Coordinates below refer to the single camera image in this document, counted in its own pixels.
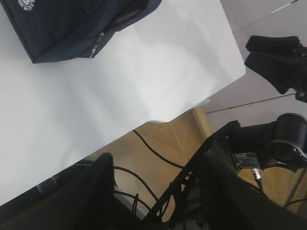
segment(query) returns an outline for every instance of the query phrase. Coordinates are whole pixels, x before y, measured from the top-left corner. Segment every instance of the label sticker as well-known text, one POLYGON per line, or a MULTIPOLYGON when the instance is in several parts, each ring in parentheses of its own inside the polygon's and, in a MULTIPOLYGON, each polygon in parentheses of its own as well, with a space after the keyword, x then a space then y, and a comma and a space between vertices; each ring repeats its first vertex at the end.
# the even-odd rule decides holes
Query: label sticker
POLYGON ((235 153, 240 168, 260 168, 254 152, 235 153))

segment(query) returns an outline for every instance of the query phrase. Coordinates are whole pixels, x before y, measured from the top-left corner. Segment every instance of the white logo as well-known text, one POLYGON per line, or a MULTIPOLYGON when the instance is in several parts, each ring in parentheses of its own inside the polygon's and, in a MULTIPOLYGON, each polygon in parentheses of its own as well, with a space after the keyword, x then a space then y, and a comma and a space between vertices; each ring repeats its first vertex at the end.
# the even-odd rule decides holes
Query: white logo
POLYGON ((35 0, 18 0, 18 2, 25 11, 31 11, 34 8, 35 0))

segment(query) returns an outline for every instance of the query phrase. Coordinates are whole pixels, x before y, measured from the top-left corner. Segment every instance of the white table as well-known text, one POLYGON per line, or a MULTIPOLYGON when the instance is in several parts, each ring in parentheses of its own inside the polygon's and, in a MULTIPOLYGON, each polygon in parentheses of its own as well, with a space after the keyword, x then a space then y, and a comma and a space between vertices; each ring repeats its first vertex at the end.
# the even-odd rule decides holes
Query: white table
POLYGON ((218 0, 163 0, 96 58, 35 65, 0 7, 0 205, 244 73, 218 0))

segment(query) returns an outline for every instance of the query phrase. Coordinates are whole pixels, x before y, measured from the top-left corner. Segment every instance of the black metal frame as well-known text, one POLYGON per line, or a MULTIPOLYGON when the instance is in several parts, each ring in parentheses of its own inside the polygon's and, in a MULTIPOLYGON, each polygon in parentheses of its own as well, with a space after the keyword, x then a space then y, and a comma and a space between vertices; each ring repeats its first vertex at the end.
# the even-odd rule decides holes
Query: black metal frame
POLYGON ((210 150, 211 145, 215 140, 217 140, 221 146, 225 147, 226 151, 229 150, 227 145, 227 135, 235 127, 239 127, 240 124, 238 121, 229 122, 227 125, 222 127, 220 130, 212 134, 208 137, 202 146, 196 151, 191 160, 186 164, 186 166, 181 170, 178 176, 174 179, 174 181, 170 184, 170 186, 166 189, 166 191, 162 194, 160 199, 155 203, 153 208, 149 211, 149 213, 143 219, 144 223, 153 223, 160 222, 161 219, 158 217, 158 213, 162 210, 162 207, 167 203, 171 196, 174 196, 175 200, 175 210, 170 218, 170 222, 176 222, 176 220, 180 219, 180 210, 182 210, 182 206, 185 205, 188 195, 191 191, 192 185, 196 179, 196 175, 194 173, 195 167, 199 162, 200 155, 204 152, 210 150))

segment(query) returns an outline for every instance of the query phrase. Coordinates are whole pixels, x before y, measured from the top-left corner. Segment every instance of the zipper pull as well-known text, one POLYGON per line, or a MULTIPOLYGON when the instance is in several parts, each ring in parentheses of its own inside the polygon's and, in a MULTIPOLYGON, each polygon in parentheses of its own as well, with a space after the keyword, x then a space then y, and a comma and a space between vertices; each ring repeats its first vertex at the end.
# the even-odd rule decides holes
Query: zipper pull
POLYGON ((94 45, 94 47, 93 47, 93 49, 92 49, 92 53, 91 53, 91 55, 89 56, 88 59, 92 59, 92 57, 93 57, 94 53, 96 52, 97 47, 99 46, 99 43, 101 42, 101 39, 104 37, 104 35, 105 35, 104 32, 101 32, 101 33, 99 34, 99 37, 98 37, 98 39, 97 39, 97 41, 96 41, 96 43, 95 43, 95 45, 94 45))

